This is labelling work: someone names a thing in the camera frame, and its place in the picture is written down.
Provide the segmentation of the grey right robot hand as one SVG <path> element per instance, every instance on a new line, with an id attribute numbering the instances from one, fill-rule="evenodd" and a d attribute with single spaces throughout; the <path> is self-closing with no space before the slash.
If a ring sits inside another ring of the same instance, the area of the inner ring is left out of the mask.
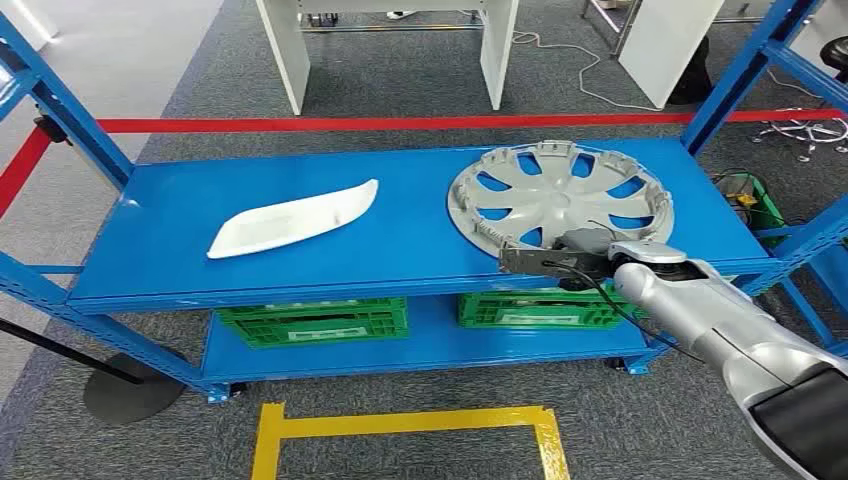
<path id="1" fill-rule="evenodd" d="M 504 246 L 498 254 L 498 268 L 556 278 L 564 290 L 591 289 L 613 276 L 608 250 L 616 240 L 616 234 L 604 228 L 570 230 L 557 237 L 551 249 Z"/>

